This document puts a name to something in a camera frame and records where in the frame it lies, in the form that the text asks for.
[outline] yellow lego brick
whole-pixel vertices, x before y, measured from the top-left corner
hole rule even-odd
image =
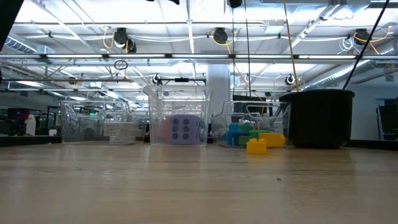
[[[246,153],[248,154],[267,154],[267,143],[265,140],[250,139],[246,144]]]
[[[285,136],[279,133],[260,133],[259,139],[266,140],[268,147],[282,147],[285,145]]]

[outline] green lego brick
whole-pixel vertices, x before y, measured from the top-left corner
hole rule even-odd
[[[250,124],[243,124],[243,125],[239,125],[239,130],[249,132],[249,131],[253,130],[253,127],[250,126]]]
[[[250,133],[252,138],[258,138],[259,137],[259,131],[257,131],[257,130],[249,131],[249,133]]]
[[[259,133],[271,133],[271,132],[268,130],[260,130]]]
[[[239,136],[239,145],[246,146],[246,143],[252,138],[252,136]]]
[[[250,133],[250,135],[251,135],[253,138],[259,138],[259,133],[271,133],[271,132],[268,131],[268,130],[260,130],[260,131],[252,130],[252,131],[249,131],[249,133]]]

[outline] purple die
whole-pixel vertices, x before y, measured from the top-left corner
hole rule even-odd
[[[178,114],[169,118],[167,137],[175,145],[200,143],[200,118],[196,115]]]

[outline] black cable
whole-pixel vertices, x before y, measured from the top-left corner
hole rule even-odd
[[[234,8],[232,8],[232,53],[233,53],[233,58],[232,58],[232,63],[233,63],[233,69],[234,69],[234,74],[233,74],[233,78],[234,78],[234,88],[232,90],[232,100],[234,98],[235,95],[235,21],[234,21]]]
[[[246,37],[248,38],[248,62],[249,62],[249,96],[251,97],[251,78],[250,78],[250,46],[249,46],[249,23],[248,12],[246,10],[246,0],[244,0],[244,13],[246,15]]]
[[[357,67],[359,61],[362,59],[363,53],[365,53],[366,47],[369,45],[369,43],[370,43],[370,41],[371,41],[371,39],[372,39],[373,33],[374,33],[374,31],[376,30],[377,26],[379,25],[379,22],[380,22],[380,20],[381,20],[381,17],[383,16],[384,11],[386,10],[386,7],[387,7],[387,5],[388,5],[389,2],[390,2],[390,0],[386,0],[386,2],[384,3],[383,9],[381,9],[380,15],[379,15],[379,17],[377,18],[376,23],[374,24],[371,33],[369,34],[369,38],[368,38],[368,40],[366,41],[366,43],[365,43],[365,45],[364,45],[364,47],[363,47],[361,53],[358,55],[358,58],[357,58],[356,61],[355,61],[354,67],[353,67],[351,73],[349,74],[346,83],[344,84],[344,87],[343,87],[344,90],[346,89],[346,87],[347,87],[349,81],[351,80],[351,77],[353,76],[353,74],[354,74],[354,72],[355,72],[355,68]]]

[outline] white bottle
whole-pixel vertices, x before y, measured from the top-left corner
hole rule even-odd
[[[34,115],[30,114],[28,119],[25,120],[26,124],[26,134],[29,134],[31,136],[35,136],[36,132],[36,118]]]

